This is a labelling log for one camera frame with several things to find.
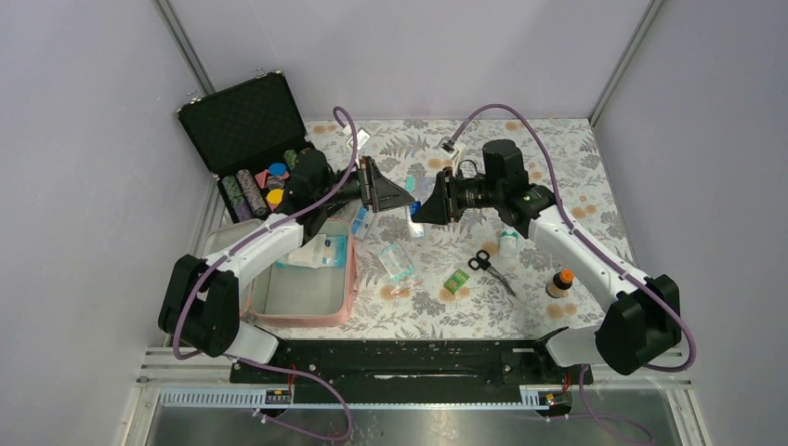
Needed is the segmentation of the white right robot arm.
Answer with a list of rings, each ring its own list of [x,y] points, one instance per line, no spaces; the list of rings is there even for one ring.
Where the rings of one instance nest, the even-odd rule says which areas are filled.
[[[605,316],[579,329],[557,329],[540,339],[532,361],[542,381],[555,383],[571,366],[604,362],[629,375],[679,344],[679,291],[666,275],[651,277],[583,233],[546,186],[530,182],[516,143],[496,139],[482,148],[484,170],[463,177],[446,167],[414,222],[448,225],[467,209],[492,208],[522,237],[569,269]]]

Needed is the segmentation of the plastic bag of band-aids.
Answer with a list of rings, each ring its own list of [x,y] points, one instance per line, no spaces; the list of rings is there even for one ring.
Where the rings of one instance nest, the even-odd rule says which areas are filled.
[[[417,269],[399,243],[393,243],[376,254],[391,282],[410,286],[416,282]]]

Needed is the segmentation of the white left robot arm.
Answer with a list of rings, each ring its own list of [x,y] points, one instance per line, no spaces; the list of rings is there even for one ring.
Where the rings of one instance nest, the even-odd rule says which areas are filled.
[[[282,202],[253,232],[230,246],[199,258],[182,256],[173,267],[158,317],[159,328],[172,336],[174,356],[180,347],[194,355],[252,361],[268,382],[285,376],[288,358],[279,339],[241,320],[241,292],[281,257],[314,238],[333,207],[354,201],[372,212],[406,207],[414,197],[386,178],[369,157],[353,154],[335,171],[325,154],[304,149],[285,182]]]

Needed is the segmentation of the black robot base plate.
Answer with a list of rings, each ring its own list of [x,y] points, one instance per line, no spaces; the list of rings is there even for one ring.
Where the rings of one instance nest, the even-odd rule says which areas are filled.
[[[522,386],[594,381],[532,340],[286,340],[270,363],[315,374],[352,404],[515,403]]]

